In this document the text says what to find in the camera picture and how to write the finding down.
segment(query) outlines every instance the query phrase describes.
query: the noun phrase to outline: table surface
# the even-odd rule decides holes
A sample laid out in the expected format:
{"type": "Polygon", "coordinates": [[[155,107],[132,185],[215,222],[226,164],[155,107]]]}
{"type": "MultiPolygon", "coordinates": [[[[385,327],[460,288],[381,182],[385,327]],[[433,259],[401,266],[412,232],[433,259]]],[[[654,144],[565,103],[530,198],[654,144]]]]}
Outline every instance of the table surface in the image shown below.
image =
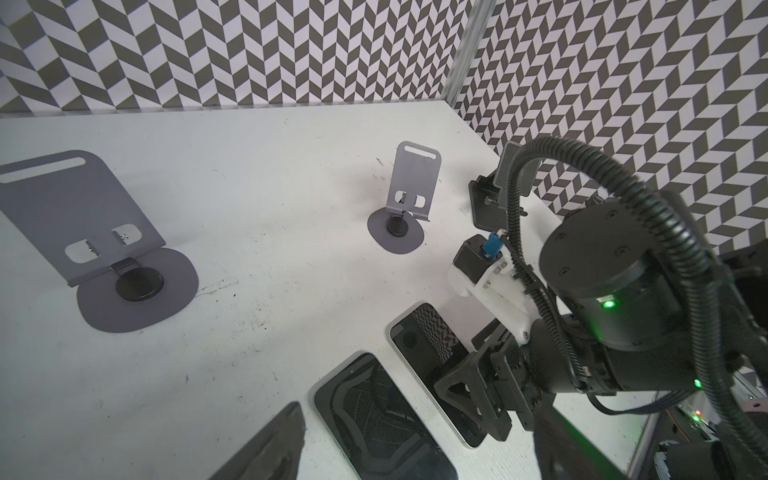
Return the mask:
{"type": "MultiPolygon", "coordinates": [[[[371,352],[459,478],[538,478],[531,434],[515,416],[506,442],[470,449],[388,341],[389,326],[422,302],[465,345],[492,319],[451,290],[446,272],[478,233],[467,183],[498,156],[446,103],[2,119],[0,144],[0,164],[98,155],[200,277],[176,316],[99,332],[0,214],[0,477],[207,478],[298,400],[307,427],[299,477],[356,478],[310,396],[371,352]],[[386,202],[404,140],[438,150],[442,168],[424,244],[394,255],[366,220],[386,202]]],[[[534,196],[521,203],[524,249],[537,260],[559,220],[534,196]]],[[[626,467],[642,417],[604,416],[575,394],[555,405],[626,467]]]]}

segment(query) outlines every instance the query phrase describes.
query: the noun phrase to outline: black circular pad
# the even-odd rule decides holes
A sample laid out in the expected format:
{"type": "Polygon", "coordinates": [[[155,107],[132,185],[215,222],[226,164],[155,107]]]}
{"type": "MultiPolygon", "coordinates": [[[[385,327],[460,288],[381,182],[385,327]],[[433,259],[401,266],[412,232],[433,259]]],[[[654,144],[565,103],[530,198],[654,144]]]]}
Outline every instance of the black circular pad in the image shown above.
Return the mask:
{"type": "Polygon", "coordinates": [[[163,285],[165,279],[160,272],[148,266],[140,266],[120,275],[114,283],[114,289],[123,300],[140,302],[157,295],[163,285]]]}
{"type": "Polygon", "coordinates": [[[402,217],[395,215],[395,218],[399,218],[407,225],[407,229],[401,229],[400,232],[405,231],[401,237],[393,235],[389,230],[389,222],[392,221],[393,215],[386,211],[386,208],[380,208],[373,212],[368,217],[368,231],[374,240],[388,252],[403,254],[416,250],[422,243],[424,243],[424,229],[419,222],[408,212],[403,212],[402,217]]]}
{"type": "Polygon", "coordinates": [[[133,332],[179,313],[195,297],[197,273],[183,253],[157,248],[136,261],[158,272],[164,285],[151,298],[131,302],[118,293],[120,276],[114,270],[84,281],[78,287],[78,306],[88,325],[102,332],[133,332]]]}
{"type": "Polygon", "coordinates": [[[386,231],[393,237],[404,237],[408,233],[408,222],[393,215],[386,221],[386,231]]]}

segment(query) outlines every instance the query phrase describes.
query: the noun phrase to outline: black smartphone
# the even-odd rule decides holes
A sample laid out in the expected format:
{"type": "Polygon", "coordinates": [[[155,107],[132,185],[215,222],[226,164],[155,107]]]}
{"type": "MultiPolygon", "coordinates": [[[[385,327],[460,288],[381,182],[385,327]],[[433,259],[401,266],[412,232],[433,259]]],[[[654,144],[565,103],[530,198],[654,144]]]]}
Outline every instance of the black smartphone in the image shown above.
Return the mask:
{"type": "Polygon", "coordinates": [[[389,331],[389,335],[467,445],[480,445],[485,438],[485,431],[461,410],[440,399],[435,393],[435,382],[469,355],[469,351],[437,313],[435,307],[422,303],[406,318],[397,322],[389,331]]]}
{"type": "Polygon", "coordinates": [[[317,390],[314,401],[362,480],[458,480],[374,355],[352,361],[317,390]]]}

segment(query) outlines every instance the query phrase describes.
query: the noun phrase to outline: black and white patterned backdrop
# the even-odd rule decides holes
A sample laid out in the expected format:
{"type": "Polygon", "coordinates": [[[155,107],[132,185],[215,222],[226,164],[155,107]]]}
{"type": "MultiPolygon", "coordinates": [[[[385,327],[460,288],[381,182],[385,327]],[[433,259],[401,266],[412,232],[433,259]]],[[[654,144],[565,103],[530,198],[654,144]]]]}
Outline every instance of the black and white patterned backdrop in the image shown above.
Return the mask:
{"type": "Polygon", "coordinates": [[[2,0],[0,112],[438,98],[469,0],[2,0]]]}
{"type": "MultiPolygon", "coordinates": [[[[720,251],[766,237],[768,2],[507,0],[496,5],[459,114],[497,152],[538,134],[602,147],[680,192],[720,251]]],[[[547,162],[555,213],[597,186],[547,162]]]]}

